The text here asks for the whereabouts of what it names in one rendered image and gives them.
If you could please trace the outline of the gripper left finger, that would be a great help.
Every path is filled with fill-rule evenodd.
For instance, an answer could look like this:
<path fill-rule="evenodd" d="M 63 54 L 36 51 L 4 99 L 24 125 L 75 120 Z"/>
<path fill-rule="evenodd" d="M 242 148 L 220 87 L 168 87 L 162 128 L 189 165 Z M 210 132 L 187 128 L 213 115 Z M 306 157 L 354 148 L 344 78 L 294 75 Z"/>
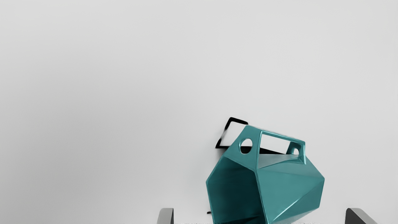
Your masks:
<path fill-rule="evenodd" d="M 162 208 L 158 214 L 157 224 L 174 224 L 174 209 Z"/>

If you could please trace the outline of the teal faceted mug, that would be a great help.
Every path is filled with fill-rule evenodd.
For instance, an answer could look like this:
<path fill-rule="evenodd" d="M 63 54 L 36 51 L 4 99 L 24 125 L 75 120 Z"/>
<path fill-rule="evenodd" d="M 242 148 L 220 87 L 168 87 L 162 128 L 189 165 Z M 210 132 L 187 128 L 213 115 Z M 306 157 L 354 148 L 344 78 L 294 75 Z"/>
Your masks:
<path fill-rule="evenodd" d="M 289 142 L 285 154 L 260 154 L 264 136 Z M 214 224 L 292 224 L 320 207 L 325 179 L 305 142 L 245 126 L 206 180 Z"/>

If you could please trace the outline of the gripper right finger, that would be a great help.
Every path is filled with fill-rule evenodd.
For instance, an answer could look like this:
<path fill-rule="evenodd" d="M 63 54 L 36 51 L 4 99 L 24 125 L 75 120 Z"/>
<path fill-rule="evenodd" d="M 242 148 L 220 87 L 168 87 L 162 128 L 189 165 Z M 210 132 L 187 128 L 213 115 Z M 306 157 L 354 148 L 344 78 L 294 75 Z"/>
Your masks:
<path fill-rule="evenodd" d="M 347 208 L 345 224 L 378 224 L 364 210 L 360 208 Z"/>

